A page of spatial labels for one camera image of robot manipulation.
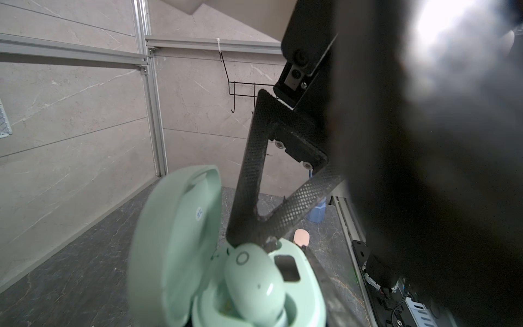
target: screw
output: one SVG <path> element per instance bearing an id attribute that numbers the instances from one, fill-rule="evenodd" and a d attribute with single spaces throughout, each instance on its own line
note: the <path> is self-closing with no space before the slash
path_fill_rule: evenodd
<path id="1" fill-rule="evenodd" d="M 307 55 L 307 53 L 302 49 L 296 50 L 296 52 L 294 53 L 294 63 L 299 67 L 303 67 L 307 65 L 308 62 L 309 56 Z"/>
<path id="2" fill-rule="evenodd" d="M 301 77 L 301 73 L 297 69 L 292 70 L 291 75 L 292 75 L 292 77 L 296 78 L 297 80 Z"/>

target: pink object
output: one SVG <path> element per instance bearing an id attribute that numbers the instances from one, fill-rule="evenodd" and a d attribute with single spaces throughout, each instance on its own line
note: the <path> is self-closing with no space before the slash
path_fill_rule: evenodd
<path id="1" fill-rule="evenodd" d="M 297 246 L 309 246 L 310 238 L 311 236 L 304 229 L 296 229 L 296 232 L 294 232 L 294 242 Z"/>

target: metal bracket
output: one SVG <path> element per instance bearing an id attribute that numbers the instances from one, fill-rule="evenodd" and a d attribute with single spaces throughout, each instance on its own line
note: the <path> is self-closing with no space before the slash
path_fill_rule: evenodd
<path id="1" fill-rule="evenodd" d="M 138 65 L 140 67 L 140 73 L 142 75 L 149 75 L 149 65 Z"/>
<path id="2" fill-rule="evenodd" d="M 154 57 L 154 52 L 158 50 L 157 47 L 147 47 L 147 56 L 149 58 L 153 58 Z"/>

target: black wire rack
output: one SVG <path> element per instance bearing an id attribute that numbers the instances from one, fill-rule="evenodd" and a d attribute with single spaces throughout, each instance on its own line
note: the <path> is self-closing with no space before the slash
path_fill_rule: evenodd
<path id="1" fill-rule="evenodd" d="M 256 98 L 258 97 L 256 95 L 256 86 L 274 86 L 274 84 L 263 84 L 263 83 L 247 83 L 247 82 L 236 82 L 236 81 L 231 81 L 229 79 L 229 74 L 227 73 L 227 67 L 225 66 L 225 60 L 223 59 L 223 54 L 221 51 L 219 51 L 220 53 L 220 61 L 223 62 L 223 68 L 225 69 L 225 74 L 227 76 L 227 86 L 228 86 L 228 89 L 229 89 L 229 95 L 232 95 L 233 96 L 233 110 L 231 110 L 232 113 L 234 113 L 236 111 L 236 96 L 244 96 L 244 97 L 249 97 L 249 98 L 254 98 L 254 103 L 253 103 L 253 110 L 254 108 L 256 107 Z M 236 85 L 252 85 L 253 86 L 253 93 L 252 95 L 250 94 L 236 94 Z"/>

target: marble tile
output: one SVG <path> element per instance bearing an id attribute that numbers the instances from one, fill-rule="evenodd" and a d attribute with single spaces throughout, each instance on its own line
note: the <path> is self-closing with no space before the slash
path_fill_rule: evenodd
<path id="1" fill-rule="evenodd" d="M 155 176 L 141 119 L 0 159 L 0 285 Z"/>
<path id="2" fill-rule="evenodd" d="M 227 62 L 231 81 L 273 84 L 283 66 Z M 164 128 L 246 138 L 254 99 L 229 95 L 223 63 L 217 60 L 156 57 Z M 272 92 L 271 86 L 262 86 Z M 236 85 L 237 94 L 254 94 L 253 85 Z"/>
<path id="3" fill-rule="evenodd" d="M 287 59 L 282 54 L 248 53 L 248 52 L 223 52 L 225 61 L 239 61 L 249 63 L 271 64 L 285 66 Z"/>
<path id="4" fill-rule="evenodd" d="M 276 42 L 205 4 L 187 15 L 161 0 L 149 0 L 149 14 L 153 35 Z"/>
<path id="5" fill-rule="evenodd" d="M 134 9 L 129 0 L 1 0 L 0 3 L 134 36 Z"/>
<path id="6" fill-rule="evenodd" d="M 147 116 L 138 70 L 0 63 L 13 135 L 0 156 Z"/>
<path id="7" fill-rule="evenodd" d="M 169 58 L 207 59 L 220 61 L 220 53 L 217 50 L 200 49 L 178 49 L 158 48 L 154 51 L 156 60 L 168 60 Z"/>
<path id="8" fill-rule="evenodd" d="M 0 33 L 137 52 L 133 36 L 0 4 Z"/>
<path id="9" fill-rule="evenodd" d="M 126 269 L 129 247 L 138 215 L 154 185 L 146 188 L 64 249 L 24 276 L 0 296 L 2 326 L 138 326 L 127 305 Z M 235 189 L 222 189 L 221 244 Z M 259 209 L 267 213 L 281 197 L 260 194 Z M 359 293 L 353 292 L 354 271 L 336 210 L 327 206 L 322 223 L 304 221 L 311 234 L 311 248 L 328 271 L 346 304 L 358 309 Z M 359 316 L 365 321 L 365 313 Z"/>
<path id="10" fill-rule="evenodd" d="M 327 205 L 325 218 L 319 223 L 303 219 L 286 239 L 292 241 L 298 228 L 309 233 L 309 247 L 331 278 L 345 307 L 353 311 L 363 326 L 370 326 L 336 207 Z"/>
<path id="11" fill-rule="evenodd" d="M 227 232 L 227 225 L 229 224 L 229 217 L 231 216 L 235 193 L 235 188 L 222 187 L 222 220 L 218 245 L 225 243 L 225 234 Z M 282 201 L 283 197 L 260 193 L 258 196 L 258 212 L 260 215 L 266 215 L 280 205 Z"/>
<path id="12" fill-rule="evenodd" d="M 127 258 L 155 184 L 3 292 L 0 325 L 137 326 L 127 305 Z"/>
<path id="13" fill-rule="evenodd" d="M 215 164 L 220 170 L 222 185 L 236 187 L 245 151 L 245 139 L 211 134 L 164 129 L 169 171 L 201 164 Z M 268 143 L 260 192 L 289 196 L 308 177 L 303 166 Z"/>

